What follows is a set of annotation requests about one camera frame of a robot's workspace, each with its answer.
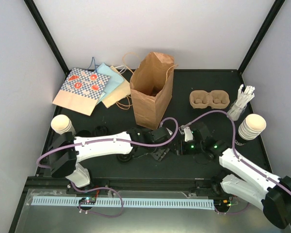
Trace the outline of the black sleeved paper cup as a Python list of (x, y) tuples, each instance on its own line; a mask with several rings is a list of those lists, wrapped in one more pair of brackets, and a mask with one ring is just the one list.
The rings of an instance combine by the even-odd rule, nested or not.
[(77, 132), (77, 133), (75, 134), (75, 136), (78, 136), (78, 137), (91, 137), (92, 134), (91, 134), (91, 132), (88, 131), (88, 130), (81, 130), (81, 131)]

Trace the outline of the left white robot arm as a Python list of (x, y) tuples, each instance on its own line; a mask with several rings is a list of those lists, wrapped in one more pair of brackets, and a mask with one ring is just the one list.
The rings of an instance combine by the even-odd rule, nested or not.
[(50, 174), (53, 178), (67, 178), (84, 194), (94, 190), (94, 181), (82, 161), (106, 155), (116, 155), (122, 163), (133, 158), (157, 152), (158, 144), (172, 136), (166, 127), (155, 130), (132, 128), (127, 131), (99, 137), (80, 137), (66, 132), (60, 135), (49, 150), (72, 145), (58, 150), (49, 157)]

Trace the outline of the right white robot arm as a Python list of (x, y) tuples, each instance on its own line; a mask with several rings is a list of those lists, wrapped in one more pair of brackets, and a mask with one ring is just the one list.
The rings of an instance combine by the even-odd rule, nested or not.
[(184, 137), (178, 143), (179, 154), (202, 154), (208, 160), (218, 160), (231, 172), (210, 184), (213, 194), (240, 197), (260, 209), (280, 229), (291, 223), (291, 177), (281, 178), (262, 169), (225, 141), (216, 140), (202, 122), (180, 126), (179, 131)]

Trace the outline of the white straws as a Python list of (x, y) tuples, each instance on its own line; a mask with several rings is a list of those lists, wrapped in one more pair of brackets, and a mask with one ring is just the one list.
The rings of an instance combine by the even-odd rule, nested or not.
[(247, 104), (255, 97), (254, 86), (240, 85), (237, 93), (237, 99), (232, 103), (227, 114), (233, 121), (237, 121), (241, 114), (245, 111)]

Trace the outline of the brown paper bag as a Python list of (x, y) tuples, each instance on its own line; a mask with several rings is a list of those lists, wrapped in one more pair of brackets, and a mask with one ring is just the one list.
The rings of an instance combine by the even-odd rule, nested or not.
[(130, 95), (136, 124), (157, 129), (172, 99), (174, 57), (150, 52), (130, 78)]

